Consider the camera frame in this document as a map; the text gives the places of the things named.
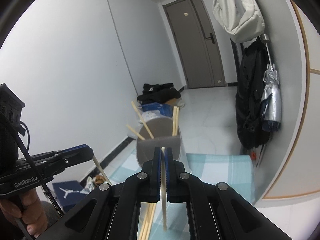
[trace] door handle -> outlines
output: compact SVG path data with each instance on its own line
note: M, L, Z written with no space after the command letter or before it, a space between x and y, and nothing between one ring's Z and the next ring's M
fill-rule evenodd
M213 36L213 34L212 33L210 33L210 37L208 37L208 38L205 38L207 41L208 40L211 40L212 41L212 44L215 44L215 41L214 41L214 36Z

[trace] umbrella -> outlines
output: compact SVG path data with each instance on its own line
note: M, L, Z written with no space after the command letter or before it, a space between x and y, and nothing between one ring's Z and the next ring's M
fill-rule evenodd
M261 120L262 129L267 132L274 132L280 129L282 101L279 89L279 75L275 64L271 63L271 57L267 42L270 41L266 34L262 34L261 41L265 43L268 51L270 64L264 73L263 81L266 86L261 98Z

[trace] human hand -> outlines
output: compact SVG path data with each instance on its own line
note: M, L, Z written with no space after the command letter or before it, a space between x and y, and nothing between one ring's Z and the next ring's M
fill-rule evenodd
M0 200L0 209L6 219L13 225L17 226L15 218L22 218L27 224L27 231L30 235L38 237L48 226L48 219L44 213L41 201L36 193L36 189L32 189L20 195L21 203L27 208L21 213L20 209L7 199Z

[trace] light blue cloth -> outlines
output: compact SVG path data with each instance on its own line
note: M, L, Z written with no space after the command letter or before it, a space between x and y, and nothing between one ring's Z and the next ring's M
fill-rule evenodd
M252 161L248 155L206 155L187 154L189 167L193 175L203 182L217 184L228 183L248 202L253 202ZM140 172L141 168L136 159L135 150L127 160L111 175L113 184L124 182L129 176ZM138 235L145 216L146 203L142 203ZM167 228L163 231L161 201L156 205L155 216L150 232L150 240L189 240L189 227L185 203L167 202Z

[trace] black clothing pile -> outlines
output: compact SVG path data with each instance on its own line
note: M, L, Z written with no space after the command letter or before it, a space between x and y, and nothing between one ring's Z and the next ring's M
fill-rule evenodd
M246 149L258 147L269 140L269 132L262 130L260 114L267 63L267 48L258 37L244 49L236 94L237 133Z
M150 103L164 104L173 98L180 98L181 94L173 87L173 83L162 85L143 85L143 92L141 96L137 97L142 105Z

